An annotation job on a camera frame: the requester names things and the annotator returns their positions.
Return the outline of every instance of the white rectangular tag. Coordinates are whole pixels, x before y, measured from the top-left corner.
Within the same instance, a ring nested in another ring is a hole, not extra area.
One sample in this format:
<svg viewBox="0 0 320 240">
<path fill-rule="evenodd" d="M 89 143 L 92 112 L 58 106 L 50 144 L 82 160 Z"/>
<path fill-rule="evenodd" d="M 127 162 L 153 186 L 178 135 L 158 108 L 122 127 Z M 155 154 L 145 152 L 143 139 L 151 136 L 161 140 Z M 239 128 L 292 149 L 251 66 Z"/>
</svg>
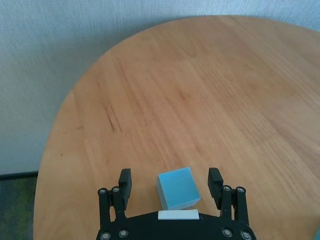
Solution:
<svg viewBox="0 0 320 240">
<path fill-rule="evenodd" d="M 158 212 L 158 220 L 198 220 L 197 209 L 193 210 L 165 210 Z"/>
</svg>

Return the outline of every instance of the wood grain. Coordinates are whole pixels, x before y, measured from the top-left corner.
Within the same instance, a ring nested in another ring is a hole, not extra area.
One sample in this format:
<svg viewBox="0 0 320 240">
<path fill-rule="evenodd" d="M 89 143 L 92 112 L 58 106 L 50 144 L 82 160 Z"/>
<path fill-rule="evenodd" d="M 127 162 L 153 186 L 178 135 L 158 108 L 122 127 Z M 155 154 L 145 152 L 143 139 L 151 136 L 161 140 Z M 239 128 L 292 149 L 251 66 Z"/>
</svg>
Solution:
<svg viewBox="0 0 320 240">
<path fill-rule="evenodd" d="M 258 239 L 320 225 L 320 33 L 249 17 L 152 27 L 105 53 L 66 97 L 39 171 L 35 240 L 93 240 L 97 189 L 131 168 L 128 217 L 161 209 L 159 173 L 190 166 L 216 215 L 209 167 L 247 189 Z"/>
</svg>

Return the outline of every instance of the carpet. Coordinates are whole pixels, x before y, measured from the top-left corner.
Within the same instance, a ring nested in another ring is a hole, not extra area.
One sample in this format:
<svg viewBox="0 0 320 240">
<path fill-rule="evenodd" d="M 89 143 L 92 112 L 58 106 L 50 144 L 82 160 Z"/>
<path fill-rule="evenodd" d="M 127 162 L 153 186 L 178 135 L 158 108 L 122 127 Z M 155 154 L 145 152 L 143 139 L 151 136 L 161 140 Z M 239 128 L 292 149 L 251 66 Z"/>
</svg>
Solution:
<svg viewBox="0 0 320 240">
<path fill-rule="evenodd" d="M 32 240 L 37 178 L 0 181 L 0 239 Z"/>
</svg>

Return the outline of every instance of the white wall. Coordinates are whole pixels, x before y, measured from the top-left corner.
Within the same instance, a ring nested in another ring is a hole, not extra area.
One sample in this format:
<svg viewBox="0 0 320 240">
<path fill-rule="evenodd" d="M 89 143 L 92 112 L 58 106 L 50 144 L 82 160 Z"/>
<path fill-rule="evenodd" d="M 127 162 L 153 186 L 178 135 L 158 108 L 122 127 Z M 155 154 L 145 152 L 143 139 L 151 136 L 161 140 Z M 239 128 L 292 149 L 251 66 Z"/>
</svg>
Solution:
<svg viewBox="0 0 320 240">
<path fill-rule="evenodd" d="M 319 0 L 2 0 L 0 175 L 38 170 L 64 97 L 106 50 L 156 24 L 200 15 L 320 30 Z"/>
</svg>

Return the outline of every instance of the cube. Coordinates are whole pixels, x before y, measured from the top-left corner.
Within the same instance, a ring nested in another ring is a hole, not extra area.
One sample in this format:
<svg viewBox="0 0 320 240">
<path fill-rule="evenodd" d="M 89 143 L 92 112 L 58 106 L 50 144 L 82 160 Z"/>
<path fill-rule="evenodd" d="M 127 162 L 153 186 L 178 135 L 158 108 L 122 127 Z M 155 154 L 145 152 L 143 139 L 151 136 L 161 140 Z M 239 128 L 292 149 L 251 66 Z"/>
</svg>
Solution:
<svg viewBox="0 0 320 240">
<path fill-rule="evenodd" d="M 201 199 L 189 167 L 159 174 L 156 188 L 163 210 L 189 208 Z"/>
</svg>

